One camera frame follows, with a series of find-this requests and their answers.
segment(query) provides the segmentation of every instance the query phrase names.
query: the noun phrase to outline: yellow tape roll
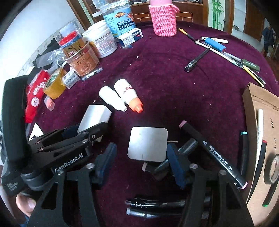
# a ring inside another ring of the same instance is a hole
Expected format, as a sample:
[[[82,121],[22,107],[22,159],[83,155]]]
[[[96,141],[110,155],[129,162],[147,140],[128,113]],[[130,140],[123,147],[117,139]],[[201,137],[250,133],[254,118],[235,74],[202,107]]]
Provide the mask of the yellow tape roll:
[[[62,83],[62,77],[66,73],[63,68],[55,70],[44,87],[44,93],[52,99],[58,98],[66,89],[66,86]]]

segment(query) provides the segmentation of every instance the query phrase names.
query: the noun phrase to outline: marker with pink end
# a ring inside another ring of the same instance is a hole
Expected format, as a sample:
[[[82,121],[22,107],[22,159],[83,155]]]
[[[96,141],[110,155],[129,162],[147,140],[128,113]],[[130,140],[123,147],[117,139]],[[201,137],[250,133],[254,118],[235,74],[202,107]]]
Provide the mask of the marker with pink end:
[[[183,121],[180,123],[179,128],[188,133],[192,138],[198,141],[199,145],[203,147],[221,166],[225,169],[230,176],[235,180],[235,185],[240,189],[244,189],[248,182],[240,174],[238,169],[230,164],[227,159],[225,159],[219,151],[217,151],[206,138],[204,138],[197,130],[195,130],[188,122]]]

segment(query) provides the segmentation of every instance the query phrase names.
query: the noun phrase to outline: medicine box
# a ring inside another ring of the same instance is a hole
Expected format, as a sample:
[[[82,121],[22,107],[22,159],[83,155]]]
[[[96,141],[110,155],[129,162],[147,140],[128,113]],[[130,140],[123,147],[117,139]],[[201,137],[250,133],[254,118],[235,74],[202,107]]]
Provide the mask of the medicine box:
[[[142,38],[142,32],[138,28],[134,28],[128,32],[125,32],[124,34],[118,36],[118,41],[122,46],[128,46],[131,43],[134,43],[135,41]]]

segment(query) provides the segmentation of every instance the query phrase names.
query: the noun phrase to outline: pink marker tip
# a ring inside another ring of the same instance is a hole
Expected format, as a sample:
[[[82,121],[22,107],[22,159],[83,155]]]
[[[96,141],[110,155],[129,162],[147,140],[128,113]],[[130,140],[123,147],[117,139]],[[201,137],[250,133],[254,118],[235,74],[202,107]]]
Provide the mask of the pink marker tip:
[[[240,189],[246,188],[247,184],[248,184],[248,182],[246,181],[246,183],[245,183],[245,185],[243,186],[243,188],[240,188]]]
[[[182,128],[182,126],[186,123],[186,121],[183,121],[180,123],[179,128]]]

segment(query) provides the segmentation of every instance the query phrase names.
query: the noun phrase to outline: pink bottle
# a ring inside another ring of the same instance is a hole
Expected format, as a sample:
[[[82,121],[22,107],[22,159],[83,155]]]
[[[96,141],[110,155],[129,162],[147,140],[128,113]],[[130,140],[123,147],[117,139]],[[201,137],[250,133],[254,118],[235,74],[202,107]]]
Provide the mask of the pink bottle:
[[[150,0],[149,10],[156,35],[168,37],[176,34],[175,14],[179,9],[172,0]]]

